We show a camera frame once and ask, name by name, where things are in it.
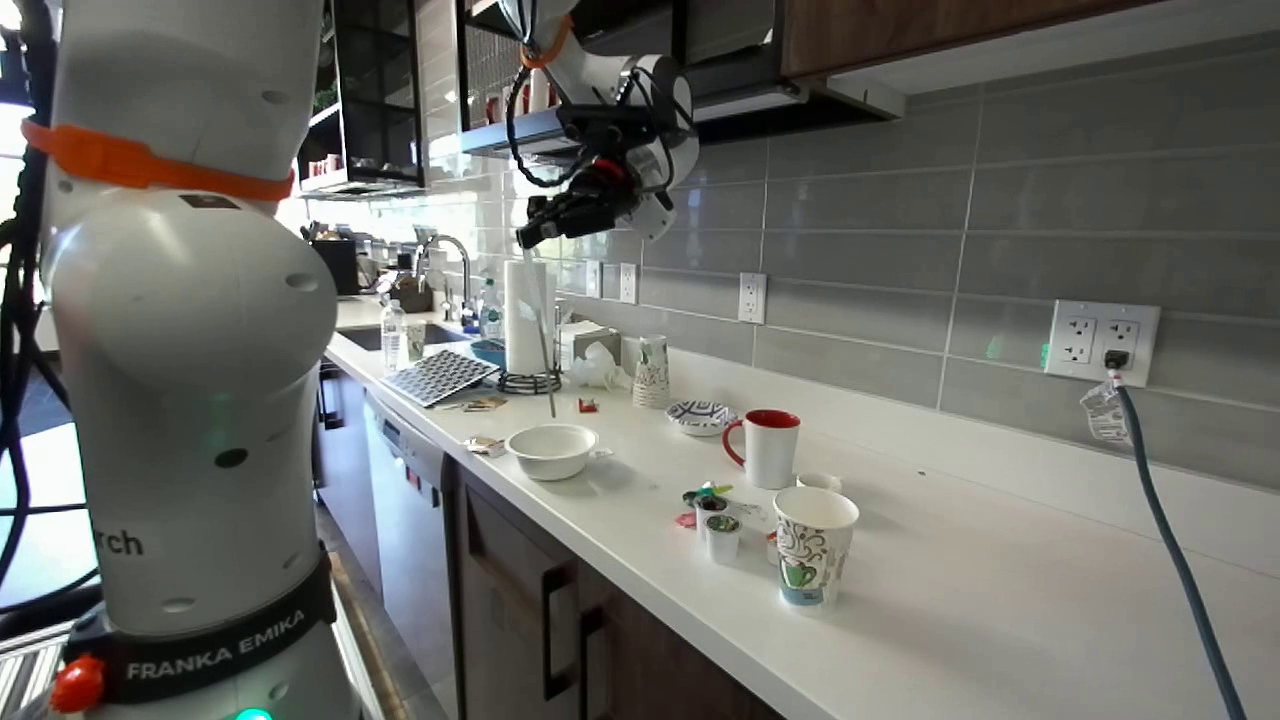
dish rack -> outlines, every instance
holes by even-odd
[[[398,390],[403,395],[421,402],[421,406],[445,406],[448,395],[491,382],[497,367],[475,360],[475,356],[460,356],[451,349],[440,349],[431,356],[423,356],[413,367],[392,374],[392,390]]]

bottle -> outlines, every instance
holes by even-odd
[[[398,307],[398,299],[389,299],[389,306],[385,306],[380,345],[385,345],[385,360],[389,360],[392,367],[403,367],[403,363],[406,363],[406,331],[403,331],[403,307]]]
[[[635,410],[665,410],[667,406],[667,342],[665,337],[635,337]]]

lower cabinet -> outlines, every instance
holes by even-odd
[[[455,707],[455,635],[445,495],[451,461],[415,440],[380,406],[363,406],[385,612],[448,715]]]
[[[363,434],[363,390],[332,363],[321,363],[321,410],[315,410],[315,485],[323,511],[345,533],[361,578],[370,592],[385,592],[370,482],[369,482],[369,434]]]
[[[451,504],[468,720],[774,715],[482,482],[460,471]]]

bowl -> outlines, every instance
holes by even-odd
[[[521,461],[528,482],[556,485],[588,469],[595,434],[580,426],[537,426],[509,438],[509,452]]]
[[[673,406],[667,417],[684,438],[716,440],[735,414],[725,406],[684,402],[684,406]]]

faucet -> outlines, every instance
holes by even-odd
[[[421,251],[426,251],[431,244],[451,244],[455,247],[455,255],[462,259],[462,299],[460,299],[460,307],[473,307],[473,255],[468,255],[468,244],[460,244],[455,235],[445,235],[437,228],[423,228],[423,223],[415,223],[413,235],[415,235]]]

